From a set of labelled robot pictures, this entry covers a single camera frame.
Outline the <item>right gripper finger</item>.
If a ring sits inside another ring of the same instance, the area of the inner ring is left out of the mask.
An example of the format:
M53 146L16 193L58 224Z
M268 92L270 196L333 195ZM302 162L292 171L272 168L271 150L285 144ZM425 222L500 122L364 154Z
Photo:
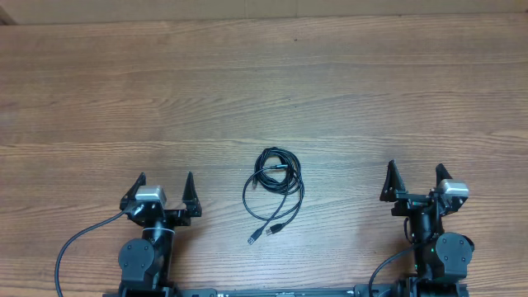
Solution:
M436 168L436 184L439 186L443 180L451 179L452 176L448 173L443 163L439 163Z
M379 200L383 202L396 202L400 195L406 194L407 190L399 174L396 162L391 160L387 166L387 174Z

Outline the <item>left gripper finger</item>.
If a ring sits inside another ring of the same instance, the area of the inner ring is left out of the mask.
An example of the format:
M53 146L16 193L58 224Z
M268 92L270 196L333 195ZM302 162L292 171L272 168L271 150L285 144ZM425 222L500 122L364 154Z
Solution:
M187 174L186 184L181 200L186 205L186 211L189 213L190 217L201 217L202 207L196 193L192 172L188 172Z
M123 197L120 199L120 209L125 210L129 203L132 201L135 201L135 195L138 191L138 189L141 186L146 185L146 175L144 172L141 172L139 174L139 177L136 179L133 186L123 195Z

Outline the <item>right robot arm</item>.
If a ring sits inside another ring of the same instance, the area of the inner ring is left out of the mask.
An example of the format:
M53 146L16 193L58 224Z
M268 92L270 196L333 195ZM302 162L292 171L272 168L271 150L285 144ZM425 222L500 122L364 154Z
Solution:
M389 161L379 199L392 202L391 215L403 217L403 231L410 247L389 257L372 273L367 285L370 296L467 296L460 281L468 274L474 242L460 233L446 232L442 219L457 212L469 198L469 187L455 180L438 164L436 185L427 194L406 189L396 162ZM415 272L396 280L387 290L375 293L374 280L382 268L411 253Z

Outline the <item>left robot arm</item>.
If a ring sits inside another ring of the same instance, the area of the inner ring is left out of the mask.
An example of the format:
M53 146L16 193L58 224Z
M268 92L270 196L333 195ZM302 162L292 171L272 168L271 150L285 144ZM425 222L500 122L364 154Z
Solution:
M187 175L181 202L185 205L183 209L167 209L164 189L148 186L144 173L121 198L120 210L142 228L142 235L125 243L119 252L119 296L182 294L169 280L169 272L175 228L189 226L193 218L202 214L191 172Z

